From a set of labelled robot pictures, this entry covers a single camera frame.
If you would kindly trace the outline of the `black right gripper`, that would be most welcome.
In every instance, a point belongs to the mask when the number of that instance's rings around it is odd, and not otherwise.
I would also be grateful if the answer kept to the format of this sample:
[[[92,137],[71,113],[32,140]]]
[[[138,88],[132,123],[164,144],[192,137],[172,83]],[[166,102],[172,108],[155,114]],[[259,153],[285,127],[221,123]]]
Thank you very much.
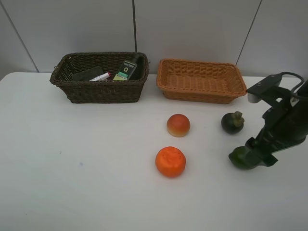
[[[278,98],[277,106],[271,106],[263,114],[264,126],[258,135],[245,144],[249,149],[245,160],[248,170],[258,166],[271,167],[278,162],[272,154],[303,143],[308,135],[308,85],[304,83],[298,96],[305,99]]]

